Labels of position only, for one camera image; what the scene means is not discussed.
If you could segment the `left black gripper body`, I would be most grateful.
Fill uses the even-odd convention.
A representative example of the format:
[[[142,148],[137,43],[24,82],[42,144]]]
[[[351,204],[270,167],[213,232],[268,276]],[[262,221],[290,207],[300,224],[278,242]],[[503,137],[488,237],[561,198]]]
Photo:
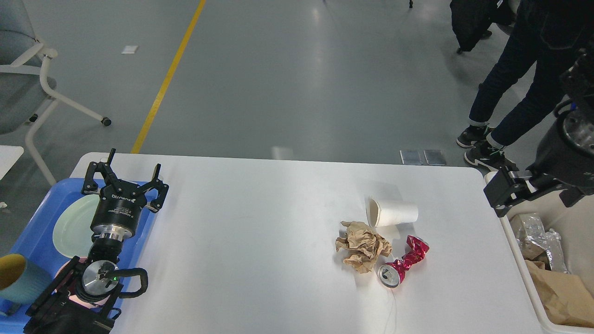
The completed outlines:
[[[136,235],[142,208],[147,204],[146,195],[135,186],[104,186],[99,193],[99,203],[90,228],[95,234],[106,233],[115,228],[123,238]]]

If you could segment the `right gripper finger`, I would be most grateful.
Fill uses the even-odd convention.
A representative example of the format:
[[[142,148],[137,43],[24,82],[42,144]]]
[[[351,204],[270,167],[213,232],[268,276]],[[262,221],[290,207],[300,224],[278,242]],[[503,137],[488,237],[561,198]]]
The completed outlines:
[[[511,204],[502,204],[495,207],[496,216],[499,218],[513,217],[520,213],[539,213],[543,218],[556,218],[562,214],[562,201],[559,194],[562,186],[557,185],[548,189],[539,189],[529,186],[528,193],[517,192],[511,195]]]
[[[484,194],[490,204],[495,209],[498,205],[511,204],[509,198],[512,194],[521,192],[528,193],[528,180],[533,177],[530,171],[512,171],[503,167],[496,172],[488,173],[488,180],[484,187]]]

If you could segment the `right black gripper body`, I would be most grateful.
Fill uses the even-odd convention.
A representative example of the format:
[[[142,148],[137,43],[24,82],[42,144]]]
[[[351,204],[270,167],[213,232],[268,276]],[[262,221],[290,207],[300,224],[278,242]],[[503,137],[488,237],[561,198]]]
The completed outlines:
[[[593,125],[582,119],[558,119],[541,140],[529,182],[539,192],[561,190],[565,207],[593,194]]]

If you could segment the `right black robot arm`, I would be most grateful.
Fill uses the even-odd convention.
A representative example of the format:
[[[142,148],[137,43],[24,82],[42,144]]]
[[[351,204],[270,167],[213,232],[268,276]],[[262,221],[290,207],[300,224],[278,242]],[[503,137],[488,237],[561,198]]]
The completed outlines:
[[[512,207],[551,192],[559,192],[565,207],[593,194],[592,44],[579,50],[577,60],[560,80],[568,98],[554,108],[555,123],[537,146],[535,161],[524,172],[499,169],[484,188],[499,218]]]

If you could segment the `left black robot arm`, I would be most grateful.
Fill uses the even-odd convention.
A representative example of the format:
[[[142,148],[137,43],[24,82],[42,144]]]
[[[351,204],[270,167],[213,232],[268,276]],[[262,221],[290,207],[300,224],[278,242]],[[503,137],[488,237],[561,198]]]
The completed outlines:
[[[92,245],[85,260],[73,256],[26,311],[25,334],[108,334],[121,309],[119,299],[141,296],[149,285],[143,268],[123,268],[119,256],[125,241],[136,236],[143,209],[158,212],[169,186],[160,178],[161,164],[146,184],[117,177],[116,150],[106,161],[91,161],[82,195],[98,195],[90,223]]]

